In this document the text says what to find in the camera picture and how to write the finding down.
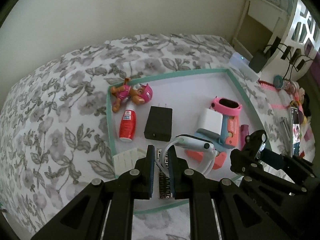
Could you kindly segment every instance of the glue bottle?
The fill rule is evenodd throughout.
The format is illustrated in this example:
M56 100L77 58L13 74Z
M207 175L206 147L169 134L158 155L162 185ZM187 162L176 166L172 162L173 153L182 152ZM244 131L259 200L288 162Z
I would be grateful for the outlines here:
M123 142L131 142L136 130L135 104L129 101L122 116L119 129L119 138Z

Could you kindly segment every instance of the floral pattern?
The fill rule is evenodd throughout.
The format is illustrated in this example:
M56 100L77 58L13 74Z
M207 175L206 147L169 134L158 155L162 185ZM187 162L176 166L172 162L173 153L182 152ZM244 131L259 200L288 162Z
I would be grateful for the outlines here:
M145 34L72 51L22 78L0 115L0 202L34 234L93 178L114 179L106 95L126 77L229 68L256 108L272 149L283 151L262 88L228 64L233 52L213 35ZM181 208L135 216L133 239L189 239L184 229L172 229L173 213ZM182 216L188 221L187 212ZM145 236L138 233L141 227Z

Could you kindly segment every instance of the toy figurine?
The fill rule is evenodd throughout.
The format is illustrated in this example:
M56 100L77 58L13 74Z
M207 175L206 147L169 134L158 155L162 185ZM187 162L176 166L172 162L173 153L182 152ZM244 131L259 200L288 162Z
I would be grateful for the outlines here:
M149 102L152 98L152 89L147 85L136 84L133 86L127 85L129 78L124 79L124 83L121 87L111 87L110 92L116 97L116 101L113 104L112 111L117 113L120 105L131 99L136 105L143 105Z

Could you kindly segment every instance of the pink wristband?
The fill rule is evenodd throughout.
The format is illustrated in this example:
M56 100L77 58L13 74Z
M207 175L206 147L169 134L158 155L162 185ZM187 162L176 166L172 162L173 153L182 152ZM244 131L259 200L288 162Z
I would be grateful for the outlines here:
M216 97L214 100L212 100L210 108L221 114L237 116L240 114L242 105L227 98Z

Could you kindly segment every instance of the tray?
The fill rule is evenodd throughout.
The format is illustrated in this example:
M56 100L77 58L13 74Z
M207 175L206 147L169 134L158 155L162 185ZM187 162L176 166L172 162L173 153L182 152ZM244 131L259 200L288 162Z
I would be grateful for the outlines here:
M152 100L142 106L137 106L137 125L135 137L132 142L122 142L118 139L119 125L125 110L122 106L118 113L111 110L114 97L110 91L107 95L107 122L109 130L109 146L111 154L132 149L147 149L149 144L157 148L164 148L167 142L148 140L144 138L144 128L147 122L151 106L169 107L172 113L172 137L179 134L191 134L195 132L198 115L203 108L208 108L210 102L216 96L238 101L243 105L239 116L240 125L248 124L250 133L263 129L263 125L254 109L251 101L242 89L241 85L228 69L199 69L165 73L132 80L129 84L149 83L153 90ZM230 171L230 152L225 150L228 157L222 168L212 170L207 178L220 180L229 178L233 181L240 176ZM198 162L186 155L184 149L176 147L177 156L187 160L190 168L196 168ZM149 213L172 208L185 203L187 200L159 199L158 198L158 167L155 166L154 191L150 200L136 200L134 213Z

